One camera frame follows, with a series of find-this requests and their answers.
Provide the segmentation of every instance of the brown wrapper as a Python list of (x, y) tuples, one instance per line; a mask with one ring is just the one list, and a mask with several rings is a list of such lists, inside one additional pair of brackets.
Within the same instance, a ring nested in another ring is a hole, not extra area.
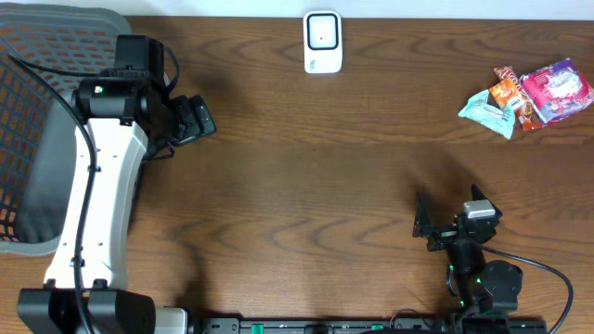
[(521, 106), (519, 109), (516, 109), (516, 116), (518, 117), (518, 121), (520, 121), (522, 124), (522, 130), (534, 131), (537, 129), (542, 129), (544, 125), (536, 115), (536, 107), (530, 97), (528, 97), (528, 94), (520, 83), (520, 80), (518, 80), (518, 77), (513, 72), (513, 68), (511, 66), (503, 66), (494, 68), (493, 71), (501, 81), (511, 78), (525, 100), (523, 106)]

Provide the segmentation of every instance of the wood grain surface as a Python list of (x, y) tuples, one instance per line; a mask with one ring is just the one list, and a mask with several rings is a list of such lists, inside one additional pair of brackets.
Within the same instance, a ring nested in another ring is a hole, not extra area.
[[(592, 332), (594, 109), (516, 124), (510, 141), (457, 113), (495, 66), (571, 57), (594, 83), (594, 23), (345, 19), (342, 70), (309, 75), (300, 19), (128, 20), (174, 50), (174, 93), (203, 94), (219, 130), (147, 165), (131, 291), (203, 315), (444, 314), (458, 300), (446, 255), (411, 236), (414, 196), (449, 222), (474, 182), (504, 212), (488, 245), (563, 271), (575, 303), (561, 332)], [(0, 328), (25, 332), (19, 289), (40, 287), (51, 258), (0, 258)], [(566, 287), (520, 266), (515, 315), (552, 327)]]

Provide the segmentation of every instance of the white square object with black outline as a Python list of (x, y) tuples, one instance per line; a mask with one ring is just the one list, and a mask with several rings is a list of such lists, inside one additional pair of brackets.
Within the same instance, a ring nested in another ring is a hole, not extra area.
[(332, 10), (311, 11), (303, 18), (305, 71), (334, 73), (342, 67), (341, 16)]

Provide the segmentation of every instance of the pink snack bag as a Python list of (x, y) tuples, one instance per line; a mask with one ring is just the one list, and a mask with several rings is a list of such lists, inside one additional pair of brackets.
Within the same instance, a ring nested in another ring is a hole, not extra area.
[(544, 124), (562, 120), (594, 102), (594, 89), (569, 58), (520, 80)]

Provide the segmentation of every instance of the white plastic part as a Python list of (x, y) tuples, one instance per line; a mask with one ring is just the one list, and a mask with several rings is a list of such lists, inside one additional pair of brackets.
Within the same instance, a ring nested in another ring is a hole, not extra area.
[(157, 307), (155, 311), (155, 334), (186, 334), (186, 311), (174, 307)]
[[(126, 237), (138, 168), (147, 151), (148, 139), (136, 124), (120, 125), (118, 119), (90, 119), (86, 130), (97, 149), (95, 183), (84, 226), (83, 287), (95, 279), (106, 279), (108, 287), (126, 289)], [(45, 281), (56, 280), (57, 288), (74, 288), (71, 259), (88, 177), (88, 148), (76, 131), (76, 169), (66, 222), (56, 255), (45, 272)]]
[(332, 10), (318, 10), (303, 18), (305, 71), (334, 73), (342, 67), (341, 16)]

